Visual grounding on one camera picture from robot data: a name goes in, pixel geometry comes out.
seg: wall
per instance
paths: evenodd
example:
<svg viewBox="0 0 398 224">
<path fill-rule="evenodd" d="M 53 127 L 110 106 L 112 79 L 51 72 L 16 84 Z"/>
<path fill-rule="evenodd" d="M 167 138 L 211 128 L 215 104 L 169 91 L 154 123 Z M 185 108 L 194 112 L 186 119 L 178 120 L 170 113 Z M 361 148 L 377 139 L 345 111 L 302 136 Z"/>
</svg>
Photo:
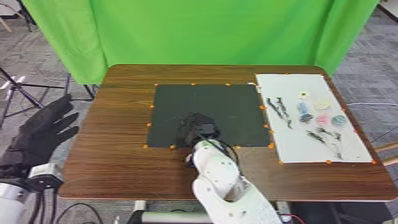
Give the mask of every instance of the wall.
<svg viewBox="0 0 398 224">
<path fill-rule="evenodd" d="M 21 10 L 19 3 L 16 0 L 0 0 L 0 3 L 7 4 L 16 11 Z M 11 15 L 14 15 L 14 11 L 5 6 L 0 5 L 0 16 L 11 16 Z"/>
<path fill-rule="evenodd" d="M 380 5 L 398 17 L 398 0 L 387 0 L 387 2 L 382 2 Z"/>
</svg>

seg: white panel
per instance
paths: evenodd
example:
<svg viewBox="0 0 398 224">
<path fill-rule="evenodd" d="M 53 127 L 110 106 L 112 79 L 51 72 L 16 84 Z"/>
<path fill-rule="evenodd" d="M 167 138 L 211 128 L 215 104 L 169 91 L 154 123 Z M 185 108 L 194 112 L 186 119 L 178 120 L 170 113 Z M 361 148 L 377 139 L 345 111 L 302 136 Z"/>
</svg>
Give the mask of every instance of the white panel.
<svg viewBox="0 0 398 224">
<path fill-rule="evenodd" d="M 272 99 L 275 104 L 275 98 L 282 97 L 284 106 L 288 108 L 288 114 L 293 120 L 293 129 L 288 128 L 284 120 L 279 118 L 275 111 L 266 105 L 266 115 L 270 120 L 270 127 L 274 130 L 275 145 L 279 159 L 284 163 L 302 163 L 302 162 L 371 162 L 369 152 L 361 141 L 359 135 L 353 130 L 352 123 L 343 127 L 334 127 L 329 123 L 325 129 L 329 132 L 338 132 L 341 134 L 341 157 L 336 157 L 336 153 L 330 148 L 307 136 L 307 130 L 316 130 L 316 116 L 327 115 L 330 118 L 336 115 L 345 115 L 341 111 L 341 106 L 329 89 L 325 79 L 322 75 L 258 75 L 258 84 L 261 88 L 261 97 L 266 105 L 266 98 Z M 298 121 L 300 113 L 297 105 L 302 102 L 298 99 L 298 93 L 309 92 L 309 97 L 304 100 L 309 106 L 309 113 L 314 115 L 314 119 L 309 124 Z M 320 100 L 329 101 L 330 108 L 327 110 L 314 109 L 314 102 Z"/>
</svg>

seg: green screen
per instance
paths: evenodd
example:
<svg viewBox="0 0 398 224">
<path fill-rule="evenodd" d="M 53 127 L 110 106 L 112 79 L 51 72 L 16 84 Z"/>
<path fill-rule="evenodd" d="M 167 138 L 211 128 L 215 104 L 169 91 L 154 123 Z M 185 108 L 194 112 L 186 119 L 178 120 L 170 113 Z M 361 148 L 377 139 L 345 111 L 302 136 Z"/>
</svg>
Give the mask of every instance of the green screen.
<svg viewBox="0 0 398 224">
<path fill-rule="evenodd" d="M 80 84 L 114 64 L 316 65 L 329 75 L 378 0 L 25 0 Z"/>
</svg>

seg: cable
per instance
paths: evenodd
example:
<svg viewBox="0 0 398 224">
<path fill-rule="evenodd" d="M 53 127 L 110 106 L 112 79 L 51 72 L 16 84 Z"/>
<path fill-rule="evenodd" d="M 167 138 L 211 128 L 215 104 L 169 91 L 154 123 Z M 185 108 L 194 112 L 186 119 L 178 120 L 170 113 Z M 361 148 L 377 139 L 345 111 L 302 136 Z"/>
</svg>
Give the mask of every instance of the cable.
<svg viewBox="0 0 398 224">
<path fill-rule="evenodd" d="M 236 153 L 236 150 L 234 148 L 231 147 L 231 145 L 222 141 L 218 140 L 220 144 L 224 144 L 224 146 L 229 148 L 229 150 L 233 151 L 233 156 L 234 156 L 234 163 L 236 165 L 240 166 L 240 157 L 238 157 L 238 153 Z"/>
<path fill-rule="evenodd" d="M 229 152 L 224 149 L 224 147 L 220 147 L 211 141 L 210 139 L 202 136 L 202 134 L 195 131 L 197 136 L 201 137 L 201 139 L 213 145 L 213 147 L 220 150 L 222 154 L 231 158 Z"/>
<path fill-rule="evenodd" d="M 41 210 L 41 194 L 43 194 L 43 192 L 35 193 L 34 211 L 32 211 L 32 215 L 30 215 L 30 219 L 28 219 L 28 224 L 34 224 L 39 210 Z"/>
<path fill-rule="evenodd" d="M 59 224 L 59 221 L 60 221 L 60 219 L 62 219 L 62 217 L 64 217 L 64 215 L 66 215 L 66 212 L 67 212 L 67 211 L 71 210 L 71 208 L 76 207 L 78 205 L 83 205 L 83 206 L 91 209 L 91 211 L 92 211 L 94 214 L 96 214 L 96 218 L 98 218 L 99 224 L 103 224 L 103 219 L 101 219 L 101 216 L 99 216 L 99 214 L 98 214 L 98 211 L 96 211 L 94 207 L 92 207 L 89 204 L 85 204 L 85 203 L 76 203 L 76 204 L 73 204 L 73 205 L 66 208 L 66 210 L 62 211 L 62 213 L 60 213 L 60 215 L 59 215 L 55 224 Z"/>
<path fill-rule="evenodd" d="M 53 208 L 51 208 L 51 218 L 50 218 L 50 224 L 53 224 L 55 216 L 57 216 L 57 193 L 59 189 L 53 189 Z"/>
<path fill-rule="evenodd" d="M 355 105 L 369 105 L 369 106 L 375 106 L 375 105 L 385 105 L 385 106 L 394 106 L 394 107 L 398 107 L 398 104 L 394 104 L 394 103 L 348 103 L 346 105 L 348 105 L 348 106 L 355 106 Z"/>
<path fill-rule="evenodd" d="M 281 216 L 282 215 L 293 217 L 298 220 L 300 224 L 306 224 L 306 222 L 302 221 L 302 218 L 297 215 L 293 215 L 293 214 L 281 214 Z"/>
<path fill-rule="evenodd" d="M 369 141 L 369 143 L 373 143 L 396 129 L 398 126 Z"/>
<path fill-rule="evenodd" d="M 44 224 L 46 219 L 46 194 L 41 194 L 41 224 Z"/>
</svg>

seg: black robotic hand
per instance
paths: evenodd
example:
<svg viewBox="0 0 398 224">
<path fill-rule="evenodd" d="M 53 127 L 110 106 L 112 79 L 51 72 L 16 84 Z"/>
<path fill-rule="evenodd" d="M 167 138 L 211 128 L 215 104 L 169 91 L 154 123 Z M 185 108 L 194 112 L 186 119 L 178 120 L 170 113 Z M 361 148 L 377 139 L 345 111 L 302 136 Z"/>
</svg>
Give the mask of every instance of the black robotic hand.
<svg viewBox="0 0 398 224">
<path fill-rule="evenodd" d="M 78 113 L 64 117 L 71 110 L 67 94 L 27 120 L 0 158 L 0 179 L 25 178 L 30 168 L 48 163 L 53 150 L 78 133 L 76 126 L 66 130 L 78 118 Z"/>
</svg>

